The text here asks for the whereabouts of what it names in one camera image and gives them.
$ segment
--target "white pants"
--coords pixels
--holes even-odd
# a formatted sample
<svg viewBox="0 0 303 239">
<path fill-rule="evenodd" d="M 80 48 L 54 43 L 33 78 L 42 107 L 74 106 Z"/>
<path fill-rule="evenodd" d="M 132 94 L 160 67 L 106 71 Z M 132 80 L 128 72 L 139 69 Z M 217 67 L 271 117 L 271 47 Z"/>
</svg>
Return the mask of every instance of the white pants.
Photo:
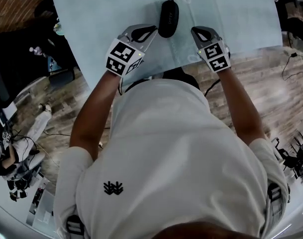
<svg viewBox="0 0 303 239">
<path fill-rule="evenodd" d="M 38 140 L 51 117 L 52 115 L 49 112 L 42 112 L 35 118 L 33 126 L 29 129 L 26 135 L 27 138 L 23 137 L 19 141 L 13 143 L 19 162 L 22 162 L 29 156 L 29 152 L 34 145 L 33 141 L 36 142 Z"/>
</svg>

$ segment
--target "brown wooden floor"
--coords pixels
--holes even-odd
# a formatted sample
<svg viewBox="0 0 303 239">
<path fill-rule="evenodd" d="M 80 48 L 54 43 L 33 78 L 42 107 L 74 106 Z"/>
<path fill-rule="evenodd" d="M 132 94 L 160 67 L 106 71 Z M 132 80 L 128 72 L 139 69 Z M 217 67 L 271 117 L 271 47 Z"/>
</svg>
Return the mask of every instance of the brown wooden floor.
<svg viewBox="0 0 303 239">
<path fill-rule="evenodd" d="M 266 134 L 270 139 L 279 137 L 281 143 L 287 144 L 303 119 L 303 74 L 293 76 L 287 81 L 282 79 L 282 70 L 288 60 L 288 54 L 293 52 L 287 47 L 284 50 L 268 48 L 260 50 L 258 55 L 251 58 L 232 60 L 233 70 L 263 118 Z M 217 75 L 211 73 L 202 62 L 186 67 L 185 71 L 197 79 L 203 92 L 217 79 Z M 300 57 L 291 58 L 284 76 L 288 77 L 297 72 L 303 72 L 303 60 Z M 27 130 L 39 112 L 38 104 L 50 103 L 53 117 L 45 130 L 49 134 L 70 134 L 73 122 L 90 94 L 79 70 L 76 72 L 76 80 L 62 89 L 52 90 L 48 79 L 44 79 L 30 92 L 30 97 L 18 105 L 15 128 Z M 220 84 L 210 91 L 207 99 L 211 112 L 232 127 Z M 108 134 L 109 129 L 106 129 L 101 139 L 103 146 L 108 142 Z M 42 134 L 37 143 L 49 154 L 43 163 L 42 172 L 53 182 L 51 191 L 54 192 L 60 155 L 68 147 L 69 137 Z"/>
</svg>

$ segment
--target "person's right arm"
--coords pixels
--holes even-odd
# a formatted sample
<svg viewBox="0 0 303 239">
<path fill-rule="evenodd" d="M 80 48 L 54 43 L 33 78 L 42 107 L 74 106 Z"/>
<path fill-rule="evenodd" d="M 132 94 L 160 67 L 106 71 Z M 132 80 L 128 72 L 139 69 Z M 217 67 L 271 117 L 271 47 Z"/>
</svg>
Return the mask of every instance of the person's right arm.
<svg viewBox="0 0 303 239">
<path fill-rule="evenodd" d="M 231 68 L 217 74 L 237 136 L 247 145 L 255 139 L 265 138 L 261 117 Z"/>
<path fill-rule="evenodd" d="M 4 169 L 8 169 L 11 165 L 15 163 L 15 155 L 14 155 L 14 150 L 13 146 L 11 143 L 8 145 L 9 152 L 10 152 L 10 157 L 2 161 L 2 166 Z"/>
</svg>

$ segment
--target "shirt sleeve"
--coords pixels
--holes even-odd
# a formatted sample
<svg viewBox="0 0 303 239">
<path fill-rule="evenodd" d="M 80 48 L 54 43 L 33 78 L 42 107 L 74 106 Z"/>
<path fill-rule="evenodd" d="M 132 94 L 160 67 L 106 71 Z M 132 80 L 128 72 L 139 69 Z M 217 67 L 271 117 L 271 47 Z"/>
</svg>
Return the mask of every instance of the shirt sleeve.
<svg viewBox="0 0 303 239">
<path fill-rule="evenodd" d="M 93 163 L 83 148 L 68 148 L 62 155 L 54 199 L 54 219 L 57 234 L 64 238 L 66 220 L 76 210 L 76 189 L 80 176 Z"/>
<path fill-rule="evenodd" d="M 282 190 L 283 196 L 288 196 L 287 181 L 284 172 L 275 157 L 272 144 L 266 139 L 255 139 L 249 145 L 250 149 L 262 163 L 267 179 L 270 182 L 276 183 Z"/>
</svg>

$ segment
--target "black pants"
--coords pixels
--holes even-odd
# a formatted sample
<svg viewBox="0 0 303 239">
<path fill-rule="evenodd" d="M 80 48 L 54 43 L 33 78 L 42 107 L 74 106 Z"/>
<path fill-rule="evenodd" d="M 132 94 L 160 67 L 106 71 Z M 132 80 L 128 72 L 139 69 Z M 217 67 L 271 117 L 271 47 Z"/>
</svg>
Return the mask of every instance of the black pants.
<svg viewBox="0 0 303 239">
<path fill-rule="evenodd" d="M 195 88 L 197 88 L 198 90 L 200 90 L 199 84 L 197 83 L 196 79 L 193 76 L 191 76 L 189 74 L 186 74 L 182 70 L 181 67 L 178 67 L 176 69 L 172 69 L 172 70 L 169 70 L 167 72 L 164 72 L 162 79 L 170 79 L 170 80 L 182 81 L 182 82 L 188 83 L 188 84 L 194 86 Z M 135 87 L 136 85 L 138 85 L 139 83 L 142 83 L 142 82 L 145 82 L 145 81 L 148 81 L 148 80 L 142 79 L 142 80 L 134 82 L 126 90 L 126 92 L 129 91 L 130 89 L 132 89 L 133 87 Z"/>
</svg>

